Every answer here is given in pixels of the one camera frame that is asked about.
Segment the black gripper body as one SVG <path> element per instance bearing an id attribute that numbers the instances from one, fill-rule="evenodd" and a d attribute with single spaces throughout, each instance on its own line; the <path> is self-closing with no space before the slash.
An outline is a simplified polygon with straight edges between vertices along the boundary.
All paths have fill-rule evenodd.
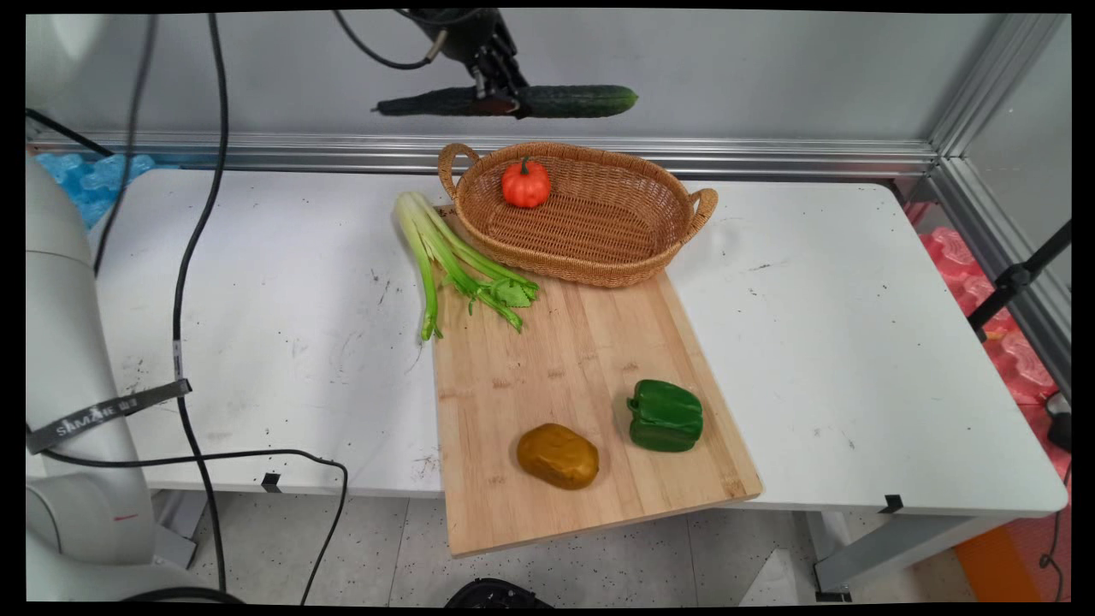
<path id="1" fill-rule="evenodd" d="M 498 9 L 406 9 L 402 15 L 430 39 L 446 31 L 441 53 L 468 68 L 516 66 L 517 46 Z"/>

